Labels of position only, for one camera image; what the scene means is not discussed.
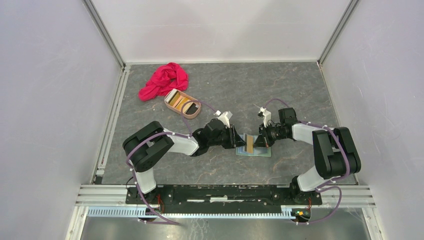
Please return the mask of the green card holder wallet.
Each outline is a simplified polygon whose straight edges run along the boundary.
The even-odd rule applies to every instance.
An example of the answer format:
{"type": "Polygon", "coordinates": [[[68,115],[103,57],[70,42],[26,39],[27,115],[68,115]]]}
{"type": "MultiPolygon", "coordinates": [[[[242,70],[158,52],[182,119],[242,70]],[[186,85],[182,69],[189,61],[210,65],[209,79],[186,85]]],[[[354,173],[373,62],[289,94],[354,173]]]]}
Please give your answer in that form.
{"type": "MultiPolygon", "coordinates": [[[[240,134],[240,136],[244,139],[244,141],[246,141],[246,133],[240,134]]],[[[257,135],[251,135],[254,136],[254,141],[256,140],[256,138],[258,137],[257,135]]],[[[254,148],[254,154],[248,154],[245,151],[245,146],[240,146],[237,147],[235,149],[235,154],[239,155],[239,156],[249,156],[249,157],[271,157],[272,153],[271,153],[271,148],[266,148],[266,147],[256,147],[254,148]]]]}

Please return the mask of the pink oval card tray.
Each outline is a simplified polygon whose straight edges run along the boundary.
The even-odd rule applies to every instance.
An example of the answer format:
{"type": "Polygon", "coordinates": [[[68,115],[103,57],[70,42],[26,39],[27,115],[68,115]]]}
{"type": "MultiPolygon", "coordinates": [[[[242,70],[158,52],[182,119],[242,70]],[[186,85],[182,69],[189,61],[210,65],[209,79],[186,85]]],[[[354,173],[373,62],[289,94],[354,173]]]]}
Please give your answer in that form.
{"type": "Polygon", "coordinates": [[[195,102],[195,98],[194,97],[192,97],[192,96],[189,96],[188,94],[186,94],[186,93],[184,93],[184,92],[182,92],[182,91],[180,91],[179,90],[179,93],[177,93],[175,96],[174,96],[174,98],[171,100],[171,102],[170,103],[166,103],[165,102],[165,99],[164,99],[164,102],[165,102],[165,105],[169,108],[169,109],[171,109],[172,111],[174,111],[174,112],[176,112],[176,113],[178,113],[178,114],[182,114],[185,118],[187,118],[187,119],[194,119],[199,113],[200,113],[200,110],[201,110],[201,104],[199,103],[199,102],[195,102]],[[180,97],[180,96],[185,96],[185,97],[188,97],[188,98],[190,98],[191,100],[190,101],[188,101],[188,102],[186,102],[182,107],[184,108],[184,109],[182,109],[181,111],[177,111],[175,108],[174,108],[174,104],[176,103],[176,101],[178,100],[178,98],[180,97]]]}

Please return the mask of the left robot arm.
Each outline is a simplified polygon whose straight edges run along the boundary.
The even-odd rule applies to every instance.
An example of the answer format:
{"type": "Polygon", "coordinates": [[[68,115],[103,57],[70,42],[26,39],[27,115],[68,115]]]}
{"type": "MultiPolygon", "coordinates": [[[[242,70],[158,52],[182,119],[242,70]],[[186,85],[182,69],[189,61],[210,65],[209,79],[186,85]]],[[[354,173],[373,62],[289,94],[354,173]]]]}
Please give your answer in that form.
{"type": "Polygon", "coordinates": [[[122,147],[136,183],[137,196],[145,204],[151,204],[157,198],[153,168],[166,153],[198,157],[210,147],[235,149],[245,145],[232,124],[226,125],[214,118],[192,135],[170,131],[158,121],[152,121],[124,140],[122,147]]]}

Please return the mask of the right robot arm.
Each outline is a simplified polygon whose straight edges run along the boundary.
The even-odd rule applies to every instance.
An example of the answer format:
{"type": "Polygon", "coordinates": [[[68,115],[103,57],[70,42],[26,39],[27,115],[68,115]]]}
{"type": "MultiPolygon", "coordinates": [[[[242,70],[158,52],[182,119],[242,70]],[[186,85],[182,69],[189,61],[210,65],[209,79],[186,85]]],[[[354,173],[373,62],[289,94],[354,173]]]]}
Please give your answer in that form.
{"type": "Polygon", "coordinates": [[[275,123],[271,112],[260,108],[258,116],[263,122],[253,146],[270,148],[285,139],[312,146],[314,166],[290,183],[288,196],[293,203],[302,204],[309,198],[309,192],[321,191],[324,186],[361,170],[362,163],[347,127],[331,128],[300,121],[292,107],[279,109],[278,114],[279,122],[275,123]]]}

